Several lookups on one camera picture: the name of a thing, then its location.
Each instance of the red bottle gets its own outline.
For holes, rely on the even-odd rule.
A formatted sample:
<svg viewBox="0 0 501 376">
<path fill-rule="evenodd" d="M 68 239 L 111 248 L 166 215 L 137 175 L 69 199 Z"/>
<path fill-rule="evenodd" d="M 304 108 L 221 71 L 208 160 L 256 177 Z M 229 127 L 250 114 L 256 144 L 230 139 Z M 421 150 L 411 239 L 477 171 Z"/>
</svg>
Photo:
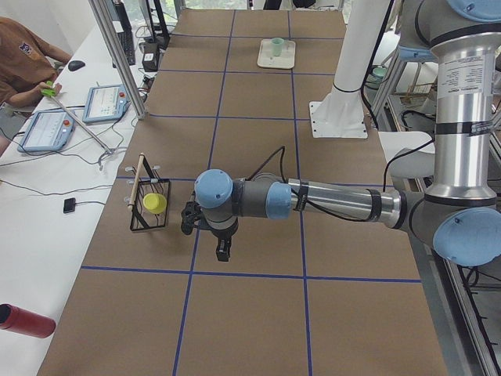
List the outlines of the red bottle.
<svg viewBox="0 0 501 376">
<path fill-rule="evenodd" d="M 10 304 L 0 305 L 0 329 L 46 338 L 56 329 L 56 322 L 37 313 Z"/>
</svg>

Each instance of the blue joint cap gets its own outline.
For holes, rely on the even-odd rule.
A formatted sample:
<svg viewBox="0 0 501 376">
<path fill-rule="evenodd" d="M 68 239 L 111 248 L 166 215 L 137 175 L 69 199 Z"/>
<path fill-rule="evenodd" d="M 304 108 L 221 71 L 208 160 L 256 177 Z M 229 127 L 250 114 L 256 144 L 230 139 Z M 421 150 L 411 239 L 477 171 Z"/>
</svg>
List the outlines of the blue joint cap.
<svg viewBox="0 0 501 376">
<path fill-rule="evenodd" d="M 461 266 L 479 266 L 501 255 L 501 213 L 469 208 L 448 217 L 433 236 L 433 247 L 444 259 Z"/>
<path fill-rule="evenodd" d="M 501 22 L 499 0 L 447 0 L 460 16 L 480 23 Z"/>
<path fill-rule="evenodd" d="M 437 57 L 429 49 L 415 49 L 412 47 L 398 46 L 398 57 L 400 60 L 414 63 L 426 63 L 437 61 Z"/>
<path fill-rule="evenodd" d="M 291 198 L 289 184 L 274 182 L 266 196 L 266 215 L 270 219 L 285 219 L 289 217 Z"/>
<path fill-rule="evenodd" d="M 232 192 L 232 178 L 222 170 L 207 170 L 195 181 L 196 201 L 202 208 L 213 209 L 223 205 Z"/>
</svg>

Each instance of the brown table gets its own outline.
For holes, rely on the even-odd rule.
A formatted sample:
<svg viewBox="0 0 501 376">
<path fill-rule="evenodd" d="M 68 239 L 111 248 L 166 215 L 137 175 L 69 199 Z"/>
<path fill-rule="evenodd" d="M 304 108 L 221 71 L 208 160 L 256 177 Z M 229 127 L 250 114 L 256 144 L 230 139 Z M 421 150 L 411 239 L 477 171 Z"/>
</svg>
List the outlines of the brown table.
<svg viewBox="0 0 501 376">
<path fill-rule="evenodd" d="M 244 218 L 222 263 L 213 236 L 179 229 L 202 171 L 246 176 L 280 145 L 289 177 L 380 188 L 377 131 L 311 134 L 344 33 L 337 12 L 183 12 L 40 375 L 446 375 L 404 233 Z M 297 43 L 294 69 L 261 69 L 261 40 L 279 36 Z M 172 180 L 157 232 L 128 229 L 124 167 L 140 152 Z"/>
</svg>

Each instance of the brown shirt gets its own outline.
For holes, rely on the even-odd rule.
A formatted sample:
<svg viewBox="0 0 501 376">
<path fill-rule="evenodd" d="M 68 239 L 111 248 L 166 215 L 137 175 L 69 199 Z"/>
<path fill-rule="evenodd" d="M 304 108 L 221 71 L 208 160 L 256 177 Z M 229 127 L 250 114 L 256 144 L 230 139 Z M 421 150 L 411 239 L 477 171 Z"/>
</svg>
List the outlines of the brown shirt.
<svg viewBox="0 0 501 376">
<path fill-rule="evenodd" d="M 0 17 L 0 103 L 39 82 L 54 81 L 56 71 L 45 58 L 50 44 L 20 23 Z"/>
</svg>

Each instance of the warning sticker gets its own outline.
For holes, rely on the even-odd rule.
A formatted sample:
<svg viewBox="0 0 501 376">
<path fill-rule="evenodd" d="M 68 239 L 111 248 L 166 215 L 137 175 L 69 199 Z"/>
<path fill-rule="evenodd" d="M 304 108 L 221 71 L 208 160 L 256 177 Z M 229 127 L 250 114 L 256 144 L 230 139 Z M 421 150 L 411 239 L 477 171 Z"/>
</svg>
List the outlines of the warning sticker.
<svg viewBox="0 0 501 376">
<path fill-rule="evenodd" d="M 447 61 L 438 68 L 438 98 L 484 92 L 485 56 Z"/>
</svg>

